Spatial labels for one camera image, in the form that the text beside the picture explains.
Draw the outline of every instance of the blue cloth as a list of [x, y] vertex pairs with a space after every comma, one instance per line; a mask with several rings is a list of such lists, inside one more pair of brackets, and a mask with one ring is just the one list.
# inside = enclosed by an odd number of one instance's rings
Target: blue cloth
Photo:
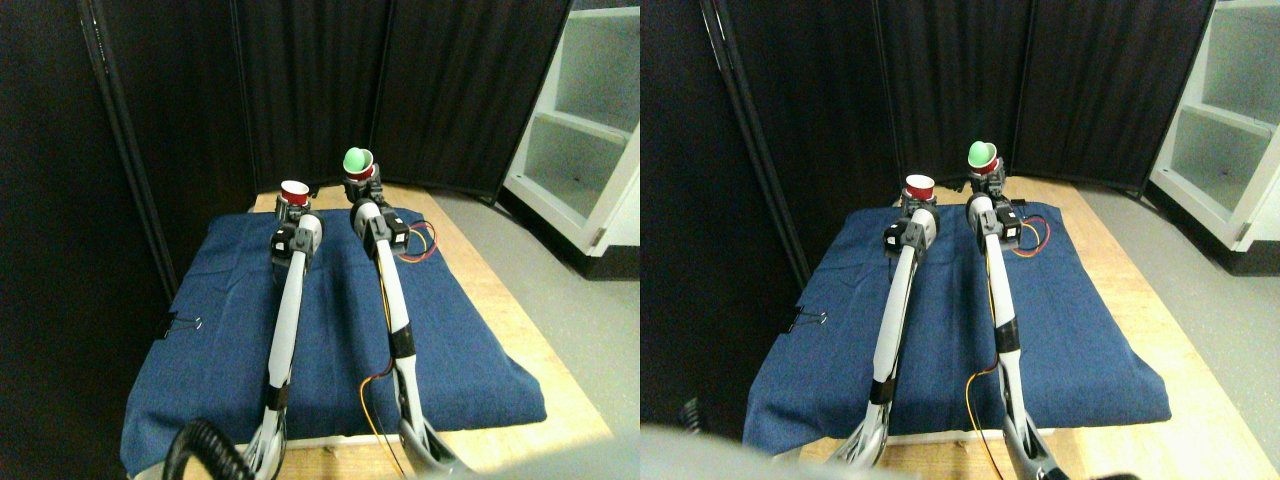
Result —
[[[378, 269], [347, 210], [315, 214], [324, 239], [303, 284], [288, 436], [369, 434], [357, 388], [383, 371], [389, 356]], [[422, 218], [408, 210], [399, 215]], [[131, 475], [164, 461], [173, 436], [196, 417], [211, 420], [236, 443], [252, 438], [262, 420], [266, 357], [284, 287], [285, 269], [268, 259], [278, 227], [273, 214], [227, 215], [209, 225], [172, 308], [179, 317], [202, 317], [204, 326], [156, 340], [129, 393], [120, 460]], [[419, 241], [411, 248], [420, 248]], [[431, 425], [462, 430], [545, 420], [538, 380], [507, 357], [444, 257], [397, 261], [397, 268]], [[381, 424], [398, 431], [392, 380], [372, 383], [365, 398]]]
[[[1052, 229], [1044, 250], [1005, 252], [1021, 339], [1023, 396], [1037, 426], [1169, 420], [1164, 379], [1129, 348], [1080, 266], [1061, 212], [1030, 204]], [[964, 384], [995, 357], [983, 257], [963, 205], [940, 206], [938, 237], [915, 274], [890, 433], [972, 430]], [[872, 357], [892, 271], [881, 237], [899, 209], [860, 210], [814, 271], [797, 305], [826, 324], [778, 335], [751, 385], [744, 442], [781, 453], [823, 436], [847, 438], [867, 412]], [[1041, 234], [1043, 224], [1032, 223]], [[1024, 232], [1024, 246], [1034, 243]], [[974, 380], [984, 428], [1000, 428], [997, 375]]]

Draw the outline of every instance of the wooden table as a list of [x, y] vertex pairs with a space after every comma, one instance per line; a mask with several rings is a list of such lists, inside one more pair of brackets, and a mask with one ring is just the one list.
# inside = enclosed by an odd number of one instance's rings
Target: wooden table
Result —
[[[1044, 440], [1062, 471], [1074, 479], [1130, 472], [1142, 479], [1276, 479], [1257, 439], [1222, 392], [1187, 334], [1160, 301], [1102, 220], [1070, 183], [1010, 178], [1010, 198], [1062, 210], [1062, 223], [1080, 262], [1111, 310], [1133, 351], [1165, 379], [1172, 419], [1166, 422], [1057, 429]], [[964, 204], [965, 193], [934, 189], [938, 204]], [[1030, 412], [1034, 419], [1036, 412]], [[925, 479], [995, 477], [980, 440], [890, 445], [879, 466]], [[822, 439], [800, 452], [824, 461], [841, 440]], [[1014, 479], [1002, 439], [988, 444], [1005, 479]]]
[[[393, 206], [417, 211], [435, 225], [440, 244], [439, 255], [449, 262], [453, 276], [462, 284], [462, 289], [489, 324], [489, 329], [502, 342], [502, 348], [541, 384], [543, 397], [547, 401], [547, 420], [538, 424], [442, 433], [440, 436], [453, 447], [458, 457], [475, 470], [493, 471], [522, 458], [611, 436], [600, 413], [591, 406], [564, 364], [561, 364], [550, 344], [538, 332], [538, 326], [435, 200], [416, 187], [387, 186], [384, 193]], [[253, 211], [274, 209], [275, 193], [262, 193], [257, 197]], [[312, 200], [312, 209], [349, 210], [351, 202], [343, 195], [342, 187], [326, 187]], [[347, 227], [329, 225], [329, 228]], [[401, 462], [408, 468], [399, 442], [394, 435], [390, 438], [397, 454], [401, 454]], [[356, 444], [289, 448], [279, 477], [398, 477], [394, 465], [387, 458], [381, 447], [372, 443], [371, 435], [365, 435], [362, 442], [361, 438], [356, 439]], [[198, 462], [191, 463], [187, 468], [188, 479], [207, 477]]]

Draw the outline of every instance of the red and white cup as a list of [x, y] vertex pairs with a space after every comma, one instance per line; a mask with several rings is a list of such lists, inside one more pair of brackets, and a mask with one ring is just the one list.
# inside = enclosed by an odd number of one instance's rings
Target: red and white cup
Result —
[[906, 195], [915, 200], [933, 198], [933, 179], [927, 175], [906, 175]]
[[280, 197], [289, 204], [307, 205], [307, 193], [311, 193], [311, 187], [307, 187], [306, 183], [294, 180], [280, 182]]

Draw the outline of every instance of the white cabinet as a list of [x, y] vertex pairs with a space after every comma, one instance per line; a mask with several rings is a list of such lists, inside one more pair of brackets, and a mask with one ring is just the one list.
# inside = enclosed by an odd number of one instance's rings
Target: white cabinet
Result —
[[640, 244], [640, 8], [571, 12], [503, 186], [582, 255]]
[[1151, 180], [1226, 248], [1280, 241], [1280, 1], [1213, 9]]

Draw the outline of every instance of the coiled cord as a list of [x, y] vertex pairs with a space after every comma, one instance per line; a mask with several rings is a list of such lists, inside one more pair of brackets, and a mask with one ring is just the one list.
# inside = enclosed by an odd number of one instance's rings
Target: coiled cord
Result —
[[192, 454], [214, 480], [253, 479], [253, 471], [236, 451], [236, 444], [209, 420], [192, 420], [173, 438], [164, 460], [164, 480], [180, 480]]

